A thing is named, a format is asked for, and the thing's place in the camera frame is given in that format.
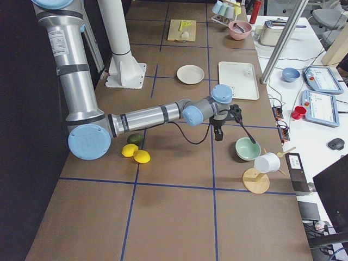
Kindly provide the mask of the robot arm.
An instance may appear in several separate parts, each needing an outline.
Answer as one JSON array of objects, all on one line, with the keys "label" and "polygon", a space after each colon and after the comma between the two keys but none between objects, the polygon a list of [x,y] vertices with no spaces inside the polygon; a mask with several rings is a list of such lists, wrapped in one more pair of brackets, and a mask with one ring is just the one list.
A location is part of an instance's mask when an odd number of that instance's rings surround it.
[{"label": "robot arm", "polygon": [[241,109],[232,104],[232,90],[223,84],[198,102],[183,99],[120,115],[105,114],[97,105],[82,40],[82,33],[93,35],[83,1],[34,1],[33,7],[39,24],[47,30],[69,110],[67,141],[76,157],[98,159],[107,153],[112,138],[178,119],[192,127],[208,121],[218,141],[226,121],[242,122]]}]

